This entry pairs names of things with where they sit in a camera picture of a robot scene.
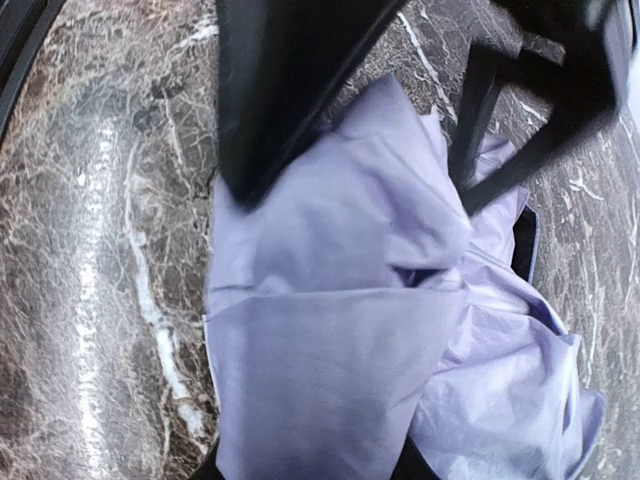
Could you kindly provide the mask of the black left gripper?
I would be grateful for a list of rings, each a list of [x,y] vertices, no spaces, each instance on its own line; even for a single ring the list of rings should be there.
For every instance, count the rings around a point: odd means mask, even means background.
[[[524,39],[516,55],[474,42],[464,74],[449,176],[469,216],[615,123],[639,56],[637,1],[496,1]],[[498,97],[517,86],[544,100],[548,121],[501,167],[475,183],[481,140]]]

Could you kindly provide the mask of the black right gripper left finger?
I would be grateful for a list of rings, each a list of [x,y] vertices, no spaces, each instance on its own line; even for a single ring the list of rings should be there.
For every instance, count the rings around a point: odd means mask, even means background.
[[[219,443],[215,442],[202,463],[192,474],[192,480],[224,480],[216,465]]]

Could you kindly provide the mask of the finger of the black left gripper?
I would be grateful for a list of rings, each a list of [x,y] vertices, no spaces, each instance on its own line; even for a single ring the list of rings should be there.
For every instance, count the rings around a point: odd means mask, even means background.
[[[403,5],[217,2],[219,172],[240,206],[256,207],[313,144],[327,107]]]

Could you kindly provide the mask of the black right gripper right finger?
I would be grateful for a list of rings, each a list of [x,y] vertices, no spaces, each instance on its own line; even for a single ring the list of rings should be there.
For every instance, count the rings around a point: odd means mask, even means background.
[[[422,456],[410,435],[406,436],[391,480],[440,480]]]

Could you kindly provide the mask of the lavender and black folding umbrella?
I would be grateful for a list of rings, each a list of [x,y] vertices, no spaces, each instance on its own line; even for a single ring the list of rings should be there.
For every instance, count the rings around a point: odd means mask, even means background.
[[[605,399],[511,267],[527,192],[475,218],[438,119],[370,84],[254,210],[213,205],[205,338],[225,479],[575,479]]]

